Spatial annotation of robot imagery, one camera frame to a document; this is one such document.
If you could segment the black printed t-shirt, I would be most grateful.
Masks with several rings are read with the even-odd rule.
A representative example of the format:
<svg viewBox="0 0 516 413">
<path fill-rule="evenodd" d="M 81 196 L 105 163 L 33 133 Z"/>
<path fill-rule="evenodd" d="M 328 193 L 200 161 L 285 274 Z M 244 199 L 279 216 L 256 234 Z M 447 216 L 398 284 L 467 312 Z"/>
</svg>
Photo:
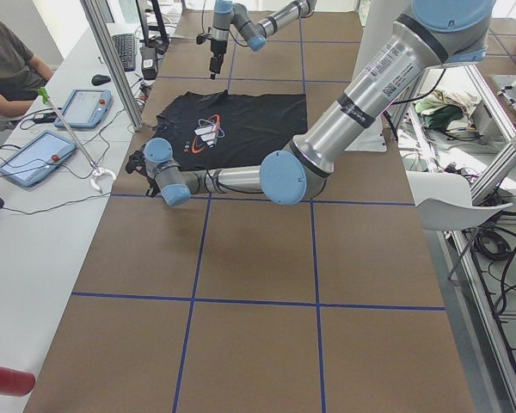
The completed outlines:
<svg viewBox="0 0 516 413">
<path fill-rule="evenodd" d="M 306 95 L 201 95 L 188 91 L 157 115 L 182 171 L 259 165 L 308 129 Z"/>
</svg>

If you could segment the black box with label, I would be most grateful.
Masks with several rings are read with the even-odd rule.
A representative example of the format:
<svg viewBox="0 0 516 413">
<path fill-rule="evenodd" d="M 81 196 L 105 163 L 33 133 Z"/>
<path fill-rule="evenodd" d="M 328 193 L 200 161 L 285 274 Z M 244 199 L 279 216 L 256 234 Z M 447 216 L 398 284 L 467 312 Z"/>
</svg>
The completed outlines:
<svg viewBox="0 0 516 413">
<path fill-rule="evenodd" d="M 153 47 L 141 46 L 139 49 L 141 56 L 141 71 L 145 80 L 155 80 L 157 78 L 157 51 Z"/>
</svg>

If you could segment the far teach pendant tablet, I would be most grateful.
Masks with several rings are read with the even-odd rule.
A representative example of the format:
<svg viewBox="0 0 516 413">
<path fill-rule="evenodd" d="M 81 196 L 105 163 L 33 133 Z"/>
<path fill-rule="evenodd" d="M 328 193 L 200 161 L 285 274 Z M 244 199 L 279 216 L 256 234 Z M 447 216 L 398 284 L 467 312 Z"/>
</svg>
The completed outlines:
<svg viewBox="0 0 516 413">
<path fill-rule="evenodd" d="M 112 99 L 108 89 L 74 89 L 60 112 L 71 128 L 94 129 L 105 118 Z"/>
</svg>

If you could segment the teach pendant tablet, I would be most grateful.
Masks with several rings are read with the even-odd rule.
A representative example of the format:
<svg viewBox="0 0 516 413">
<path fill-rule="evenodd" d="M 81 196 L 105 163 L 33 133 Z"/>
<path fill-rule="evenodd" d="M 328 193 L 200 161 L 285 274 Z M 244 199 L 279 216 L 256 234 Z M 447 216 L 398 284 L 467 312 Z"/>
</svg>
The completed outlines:
<svg viewBox="0 0 516 413">
<path fill-rule="evenodd" d="M 0 163 L 0 174 L 31 188 L 45 180 L 77 149 L 77 144 L 53 131 L 44 131 Z"/>
<path fill-rule="evenodd" d="M 94 129 L 105 118 L 112 99 L 108 89 L 74 89 L 60 112 L 71 128 Z"/>
</svg>

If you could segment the black computer mouse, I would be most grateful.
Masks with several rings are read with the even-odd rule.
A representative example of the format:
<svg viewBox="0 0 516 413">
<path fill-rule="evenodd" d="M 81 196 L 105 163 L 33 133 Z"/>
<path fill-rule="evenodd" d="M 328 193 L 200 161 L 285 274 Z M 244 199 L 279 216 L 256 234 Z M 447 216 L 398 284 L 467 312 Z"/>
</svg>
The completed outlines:
<svg viewBox="0 0 516 413">
<path fill-rule="evenodd" d="M 96 74 L 91 78 L 91 84 L 100 86 L 111 81 L 111 77 L 102 74 Z"/>
</svg>

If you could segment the black keyboard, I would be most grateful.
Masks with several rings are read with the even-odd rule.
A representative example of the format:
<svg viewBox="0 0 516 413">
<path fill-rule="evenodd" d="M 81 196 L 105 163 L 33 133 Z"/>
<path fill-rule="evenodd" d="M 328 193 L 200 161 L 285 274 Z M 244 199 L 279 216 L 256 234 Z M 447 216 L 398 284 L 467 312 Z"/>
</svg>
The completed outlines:
<svg viewBox="0 0 516 413">
<path fill-rule="evenodd" d="M 111 40 L 124 71 L 134 71 L 136 65 L 134 34 L 114 34 Z"/>
</svg>

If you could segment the near teach pendant tablet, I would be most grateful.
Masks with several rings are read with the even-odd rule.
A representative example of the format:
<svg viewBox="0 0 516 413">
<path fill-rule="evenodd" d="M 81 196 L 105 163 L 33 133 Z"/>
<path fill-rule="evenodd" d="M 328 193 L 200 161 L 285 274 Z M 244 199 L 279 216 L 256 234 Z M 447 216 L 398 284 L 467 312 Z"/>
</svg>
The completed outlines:
<svg viewBox="0 0 516 413">
<path fill-rule="evenodd" d="M 44 131 L 0 163 L 0 174 L 31 188 L 45 180 L 77 149 L 77 144 L 53 131 Z"/>
</svg>

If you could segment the reacher grabber stick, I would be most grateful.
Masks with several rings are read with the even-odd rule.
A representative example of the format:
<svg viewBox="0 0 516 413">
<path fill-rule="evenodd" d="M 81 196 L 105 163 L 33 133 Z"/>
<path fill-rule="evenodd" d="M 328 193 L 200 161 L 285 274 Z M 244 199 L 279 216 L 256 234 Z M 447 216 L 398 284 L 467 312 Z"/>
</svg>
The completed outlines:
<svg viewBox="0 0 516 413">
<path fill-rule="evenodd" d="M 42 102 L 44 104 L 46 104 L 47 106 L 49 106 L 54 111 L 54 113 L 57 115 L 58 119 L 62 122 L 64 129 L 69 133 L 71 138 L 77 144 L 77 148 L 87 159 L 89 166 L 92 169 L 91 174 L 90 174 L 90 184 L 91 184 L 92 188 L 94 190 L 96 190 L 99 194 L 103 194 L 103 190 L 98 182 L 99 179 L 104 176 L 110 176 L 111 179 L 114 181 L 116 179 L 116 174 L 110 169 L 99 166 L 98 163 L 94 160 L 94 158 L 92 158 L 90 156 L 90 154 L 84 147 L 83 143 L 80 141 L 78 136 L 72 130 L 71 126 L 68 124 L 67 120 L 62 115 L 61 110 L 56 106 L 54 101 L 48 95 L 46 89 L 44 87 L 39 88 L 37 94 L 41 97 Z"/>
</svg>

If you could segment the seated person in green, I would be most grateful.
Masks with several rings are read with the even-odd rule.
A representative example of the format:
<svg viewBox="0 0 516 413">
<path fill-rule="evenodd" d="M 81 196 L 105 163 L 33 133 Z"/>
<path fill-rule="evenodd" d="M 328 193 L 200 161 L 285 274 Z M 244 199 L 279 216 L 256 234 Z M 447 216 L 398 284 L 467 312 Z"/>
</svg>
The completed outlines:
<svg viewBox="0 0 516 413">
<path fill-rule="evenodd" d="M 52 76 L 51 67 L 0 21 L 0 115 L 25 114 Z"/>
</svg>

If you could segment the pile of green white cloths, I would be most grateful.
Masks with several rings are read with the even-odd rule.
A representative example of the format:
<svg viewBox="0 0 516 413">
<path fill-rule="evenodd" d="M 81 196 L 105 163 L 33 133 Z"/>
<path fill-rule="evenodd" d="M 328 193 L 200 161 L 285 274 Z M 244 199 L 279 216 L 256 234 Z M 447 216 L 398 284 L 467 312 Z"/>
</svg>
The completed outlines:
<svg viewBox="0 0 516 413">
<path fill-rule="evenodd" d="M 465 119 L 470 126 L 471 115 L 480 101 L 479 96 L 468 91 L 435 89 L 418 100 L 414 109 L 423 119 L 426 128 L 444 132 L 449 130 L 449 125 L 455 120 Z"/>
</svg>

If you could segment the red cylinder bottle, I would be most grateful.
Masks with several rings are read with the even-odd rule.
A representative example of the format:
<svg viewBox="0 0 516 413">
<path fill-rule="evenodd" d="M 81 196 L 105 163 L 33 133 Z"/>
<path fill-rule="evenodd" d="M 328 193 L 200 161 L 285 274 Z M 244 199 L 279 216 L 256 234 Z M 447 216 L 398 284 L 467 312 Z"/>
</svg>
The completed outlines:
<svg viewBox="0 0 516 413">
<path fill-rule="evenodd" d="M 33 390 L 34 385 L 32 373 L 0 367 L 0 395 L 23 397 Z"/>
</svg>

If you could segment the white plastic chair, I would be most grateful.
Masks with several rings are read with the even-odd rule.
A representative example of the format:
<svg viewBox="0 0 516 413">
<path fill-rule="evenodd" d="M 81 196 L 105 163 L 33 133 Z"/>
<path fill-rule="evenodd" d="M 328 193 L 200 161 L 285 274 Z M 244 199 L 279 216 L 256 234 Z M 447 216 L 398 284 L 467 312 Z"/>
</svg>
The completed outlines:
<svg viewBox="0 0 516 413">
<path fill-rule="evenodd" d="M 422 228 L 461 231 L 478 227 L 513 204 L 474 206 L 469 182 L 451 173 L 406 172 Z"/>
</svg>

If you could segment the aluminium frame post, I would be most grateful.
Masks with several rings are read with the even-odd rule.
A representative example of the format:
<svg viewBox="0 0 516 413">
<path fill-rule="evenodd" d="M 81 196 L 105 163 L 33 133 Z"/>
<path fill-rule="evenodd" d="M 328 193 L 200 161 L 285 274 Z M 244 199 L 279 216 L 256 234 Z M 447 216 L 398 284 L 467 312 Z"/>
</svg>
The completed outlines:
<svg viewBox="0 0 516 413">
<path fill-rule="evenodd" d="M 138 104 L 132 95 L 132 89 L 126 80 L 126 75 L 120 58 L 114 47 L 108 25 L 96 0 L 80 0 L 84 14 L 95 37 L 96 44 L 104 58 L 115 88 L 120 96 L 123 108 L 128 114 L 133 129 L 137 132 L 142 129 L 143 121 Z"/>
</svg>

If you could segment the aluminium frame rail structure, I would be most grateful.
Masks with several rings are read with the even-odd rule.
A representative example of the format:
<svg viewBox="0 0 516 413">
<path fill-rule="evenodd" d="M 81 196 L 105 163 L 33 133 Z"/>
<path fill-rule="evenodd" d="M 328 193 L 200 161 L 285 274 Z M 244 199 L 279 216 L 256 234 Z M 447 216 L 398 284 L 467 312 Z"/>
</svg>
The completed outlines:
<svg viewBox="0 0 516 413">
<path fill-rule="evenodd" d="M 502 147 L 470 186 L 471 202 L 480 204 L 508 178 L 512 169 L 516 168 L 516 126 L 501 107 L 496 93 L 489 88 L 481 72 L 474 65 L 449 68 L 447 71 L 442 71 L 440 68 L 426 70 L 408 87 L 407 91 L 402 93 L 402 99 L 408 99 L 409 102 L 404 103 L 403 108 L 397 112 L 400 114 L 398 119 L 400 123 L 408 122 L 412 126 L 408 134 L 415 138 L 428 173 L 441 174 L 441 164 L 434 153 L 435 143 L 429 139 L 419 115 L 410 107 L 410 104 L 420 100 L 427 93 L 427 88 L 440 86 L 444 81 L 459 91 L 477 93 L 504 140 Z M 508 404 L 516 412 L 515 350 L 510 346 L 501 321 L 502 315 L 498 312 L 502 303 L 508 302 L 509 299 L 495 297 L 488 293 L 486 281 L 479 270 L 479 262 L 472 255 L 472 244 L 477 239 L 478 233 L 479 230 L 474 228 L 469 237 L 466 237 L 462 231 L 454 231 L 451 234 L 459 256 L 448 276 L 451 278 L 458 270 L 463 272 L 464 282 L 470 290 L 470 296 L 482 321 L 484 334 L 505 386 Z"/>
</svg>

